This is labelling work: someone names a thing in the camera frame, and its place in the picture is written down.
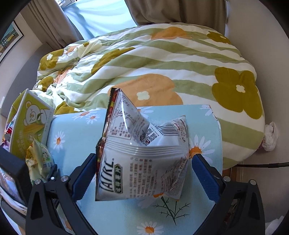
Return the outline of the yellow green snack bag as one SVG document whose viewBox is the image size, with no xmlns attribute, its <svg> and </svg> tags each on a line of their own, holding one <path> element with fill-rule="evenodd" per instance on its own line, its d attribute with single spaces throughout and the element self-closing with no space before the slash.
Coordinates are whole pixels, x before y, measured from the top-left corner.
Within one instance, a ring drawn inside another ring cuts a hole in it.
<svg viewBox="0 0 289 235">
<path fill-rule="evenodd" d="M 29 177 L 32 184 L 37 179 L 46 182 L 48 174 L 54 166 L 54 160 L 47 147 L 36 139 L 26 151 L 25 163 L 28 167 Z"/>
</svg>

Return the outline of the white Tatre snack bag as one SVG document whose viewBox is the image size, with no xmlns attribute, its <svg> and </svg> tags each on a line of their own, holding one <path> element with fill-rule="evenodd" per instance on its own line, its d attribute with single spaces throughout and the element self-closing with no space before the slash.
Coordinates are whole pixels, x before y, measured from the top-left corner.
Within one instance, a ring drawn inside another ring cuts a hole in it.
<svg viewBox="0 0 289 235">
<path fill-rule="evenodd" d="M 189 160 L 186 118 L 154 125 L 121 89 L 112 88 L 96 155 L 96 200 L 158 194 L 178 200 Z"/>
</svg>

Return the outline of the green cardboard box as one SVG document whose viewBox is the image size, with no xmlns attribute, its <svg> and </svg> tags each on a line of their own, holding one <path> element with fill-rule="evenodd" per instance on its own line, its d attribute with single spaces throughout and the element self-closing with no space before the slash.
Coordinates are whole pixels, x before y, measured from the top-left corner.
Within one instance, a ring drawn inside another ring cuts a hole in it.
<svg viewBox="0 0 289 235">
<path fill-rule="evenodd" d="M 20 159 L 34 140 L 45 144 L 54 109 L 26 89 L 11 106 L 1 146 Z"/>
</svg>

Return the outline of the crumpled white tissue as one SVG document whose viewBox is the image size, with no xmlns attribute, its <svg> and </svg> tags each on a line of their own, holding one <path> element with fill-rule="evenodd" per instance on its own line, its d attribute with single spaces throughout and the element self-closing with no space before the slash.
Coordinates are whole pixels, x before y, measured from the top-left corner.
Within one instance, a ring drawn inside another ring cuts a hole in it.
<svg viewBox="0 0 289 235">
<path fill-rule="evenodd" d="M 262 147 L 265 151 L 273 151 L 276 147 L 277 140 L 279 137 L 279 131 L 275 122 L 266 124 L 264 128 L 264 138 L 262 141 Z"/>
</svg>

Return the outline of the framed houses picture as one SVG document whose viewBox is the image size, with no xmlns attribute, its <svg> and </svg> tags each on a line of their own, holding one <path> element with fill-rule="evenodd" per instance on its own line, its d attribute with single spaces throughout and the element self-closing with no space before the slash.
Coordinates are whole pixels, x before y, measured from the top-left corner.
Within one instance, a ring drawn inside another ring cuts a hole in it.
<svg viewBox="0 0 289 235">
<path fill-rule="evenodd" d="M 23 38 L 23 33 L 13 21 L 1 39 L 0 62 L 21 38 Z"/>
</svg>

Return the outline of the left beige curtain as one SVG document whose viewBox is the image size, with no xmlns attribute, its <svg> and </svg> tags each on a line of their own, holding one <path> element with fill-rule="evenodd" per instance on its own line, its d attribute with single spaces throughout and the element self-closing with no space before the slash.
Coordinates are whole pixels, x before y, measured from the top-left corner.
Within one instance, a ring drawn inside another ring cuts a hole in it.
<svg viewBox="0 0 289 235">
<path fill-rule="evenodd" d="M 83 40 L 78 29 L 56 1 L 30 1 L 21 11 L 21 15 L 38 39 L 53 50 Z"/>
</svg>

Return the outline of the beige curtain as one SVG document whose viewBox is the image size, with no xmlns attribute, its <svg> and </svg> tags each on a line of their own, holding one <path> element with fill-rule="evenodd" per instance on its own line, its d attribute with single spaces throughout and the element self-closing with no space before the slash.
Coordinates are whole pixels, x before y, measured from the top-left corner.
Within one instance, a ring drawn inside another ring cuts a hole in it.
<svg viewBox="0 0 289 235">
<path fill-rule="evenodd" d="M 125 3 L 137 25 L 198 24 L 225 33 L 224 0 L 125 0 Z"/>
<path fill-rule="evenodd" d="M 38 39 L 53 50 L 83 40 L 78 29 L 56 1 L 30 1 L 21 11 L 21 15 Z"/>
</svg>

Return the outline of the floral striped duvet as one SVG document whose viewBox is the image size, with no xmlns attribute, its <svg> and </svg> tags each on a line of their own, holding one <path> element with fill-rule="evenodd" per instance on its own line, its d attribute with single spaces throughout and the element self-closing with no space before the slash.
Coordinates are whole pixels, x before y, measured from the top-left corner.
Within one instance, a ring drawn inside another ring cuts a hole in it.
<svg viewBox="0 0 289 235">
<path fill-rule="evenodd" d="M 33 91 L 57 114 L 106 108 L 111 88 L 137 107 L 201 104 L 219 120 L 223 168 L 251 156 L 264 137 L 254 67 L 221 33 L 160 23 L 81 40 L 40 59 Z"/>
</svg>

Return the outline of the right beige curtain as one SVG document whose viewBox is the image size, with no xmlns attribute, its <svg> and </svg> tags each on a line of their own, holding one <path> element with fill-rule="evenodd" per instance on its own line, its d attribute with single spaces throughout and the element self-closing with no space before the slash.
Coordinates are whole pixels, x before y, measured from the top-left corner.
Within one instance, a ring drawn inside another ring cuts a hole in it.
<svg viewBox="0 0 289 235">
<path fill-rule="evenodd" d="M 224 0 L 125 0 L 125 3 L 137 25 L 198 24 L 225 33 Z"/>
</svg>

